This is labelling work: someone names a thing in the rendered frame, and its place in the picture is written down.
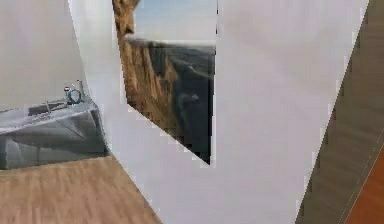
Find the grey kitchen counter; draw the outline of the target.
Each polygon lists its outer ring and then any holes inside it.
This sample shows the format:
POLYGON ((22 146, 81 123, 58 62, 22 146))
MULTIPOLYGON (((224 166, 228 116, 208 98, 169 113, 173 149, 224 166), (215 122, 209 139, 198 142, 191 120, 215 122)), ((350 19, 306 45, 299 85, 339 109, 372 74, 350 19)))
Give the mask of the grey kitchen counter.
POLYGON ((99 108, 90 99, 50 114, 45 104, 0 111, 0 170, 108 154, 99 108))

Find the window with cliff view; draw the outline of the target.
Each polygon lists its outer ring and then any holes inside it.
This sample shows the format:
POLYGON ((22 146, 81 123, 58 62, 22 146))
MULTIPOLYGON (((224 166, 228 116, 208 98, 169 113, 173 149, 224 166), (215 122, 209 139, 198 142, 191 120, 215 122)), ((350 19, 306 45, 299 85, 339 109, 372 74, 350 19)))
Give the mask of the window with cliff view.
POLYGON ((135 36, 141 0, 111 0, 127 104, 209 164, 216 46, 135 36))

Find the grey sink faucet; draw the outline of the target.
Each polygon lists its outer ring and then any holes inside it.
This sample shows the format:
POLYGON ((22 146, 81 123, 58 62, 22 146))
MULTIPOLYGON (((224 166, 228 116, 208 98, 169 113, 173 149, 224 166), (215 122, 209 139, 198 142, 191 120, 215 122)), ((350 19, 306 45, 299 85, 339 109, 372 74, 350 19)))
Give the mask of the grey sink faucet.
POLYGON ((47 113, 50 114, 55 110, 60 110, 67 107, 67 103, 65 101, 53 101, 53 102, 45 102, 45 106, 47 109, 47 113))

